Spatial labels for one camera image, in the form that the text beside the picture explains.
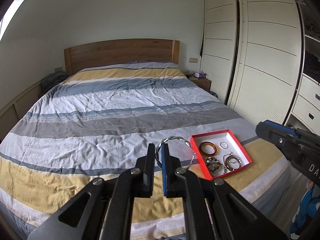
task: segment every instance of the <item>red box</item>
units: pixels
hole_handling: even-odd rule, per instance
[[[229,153],[230,151],[232,151],[232,153],[236,154],[239,159],[242,162],[242,167],[235,169],[233,171],[227,171],[226,174],[221,174],[221,175],[217,175],[217,176],[212,176],[207,168],[207,166],[205,165],[205,161],[202,157],[202,155],[199,152],[198,146],[201,144],[201,142],[204,141],[209,141],[214,143],[214,145],[217,147],[217,154],[215,154],[214,156],[221,162],[223,163],[223,161],[221,160],[222,156],[224,154]],[[220,142],[226,142],[228,144],[228,148],[227,149],[222,149],[219,146]],[[204,174],[204,178],[207,180],[212,180],[214,178],[222,178],[224,176],[227,176],[229,174],[233,174],[237,171],[243,170],[244,168],[246,168],[250,163],[252,163],[252,160],[250,158],[250,156],[248,155],[248,153],[246,152],[246,150],[243,148],[243,146],[240,144],[240,142],[238,141],[238,139],[236,138],[236,136],[230,131],[230,130],[221,130],[221,131],[215,131],[215,132],[209,132],[209,133],[202,133],[202,134],[196,134],[196,135],[192,135],[191,139],[190,139],[190,143],[191,146],[193,148],[193,150],[195,151],[200,167],[202,169],[202,172]]]

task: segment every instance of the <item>white drawer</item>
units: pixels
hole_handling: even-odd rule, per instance
[[[308,100],[320,110],[320,86],[305,76],[302,76],[299,95]]]
[[[320,135],[320,111],[302,96],[297,97],[292,112]]]

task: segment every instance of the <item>wooden headboard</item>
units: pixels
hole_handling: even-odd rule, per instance
[[[84,68],[137,61],[172,61],[178,64],[180,41],[123,39],[99,41],[64,50],[66,72],[72,76]]]

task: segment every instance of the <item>striped bedspread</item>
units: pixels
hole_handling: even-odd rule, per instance
[[[226,181],[264,214],[290,178],[283,155],[255,127],[189,81],[173,63],[136,63],[82,70],[39,99],[0,144],[0,213],[28,234],[100,176],[135,166],[149,143],[168,136],[230,129],[253,163]],[[192,150],[169,141],[187,165]],[[191,170],[202,176],[199,164]],[[132,239],[185,239],[181,199],[166,199],[156,166],[153,196],[136,198]]]

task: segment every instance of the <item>white wardrobe door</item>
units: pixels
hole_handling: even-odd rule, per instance
[[[202,70],[212,81],[211,90],[224,102],[236,40],[236,0],[206,0]]]
[[[244,5],[244,66],[230,105],[253,124],[266,119],[282,123],[300,68],[298,9],[295,0],[245,0]]]

